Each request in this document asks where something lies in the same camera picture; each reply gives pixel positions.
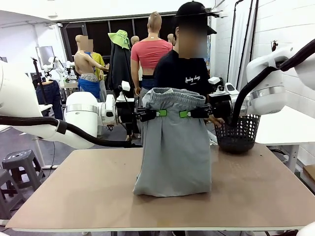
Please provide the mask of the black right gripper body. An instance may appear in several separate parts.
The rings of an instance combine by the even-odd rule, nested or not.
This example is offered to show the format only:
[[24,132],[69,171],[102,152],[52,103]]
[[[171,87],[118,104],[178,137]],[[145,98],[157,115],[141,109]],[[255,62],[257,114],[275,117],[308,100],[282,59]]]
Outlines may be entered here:
[[228,94],[209,95],[212,115],[215,118],[230,118],[232,114],[231,97]]

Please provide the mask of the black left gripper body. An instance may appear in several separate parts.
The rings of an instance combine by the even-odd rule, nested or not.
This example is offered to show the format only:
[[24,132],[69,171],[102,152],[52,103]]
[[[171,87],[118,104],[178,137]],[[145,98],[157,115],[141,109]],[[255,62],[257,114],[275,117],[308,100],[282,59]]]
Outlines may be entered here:
[[116,118],[119,123],[132,123],[134,120],[135,102],[130,101],[117,101],[116,105]]

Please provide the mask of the person's left hand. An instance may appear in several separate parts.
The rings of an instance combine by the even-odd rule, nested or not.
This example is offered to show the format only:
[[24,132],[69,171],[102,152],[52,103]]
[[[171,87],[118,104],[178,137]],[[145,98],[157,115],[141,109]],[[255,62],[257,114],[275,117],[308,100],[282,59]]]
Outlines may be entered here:
[[224,124],[224,120],[221,118],[209,117],[208,121],[213,123],[214,126],[221,127]]

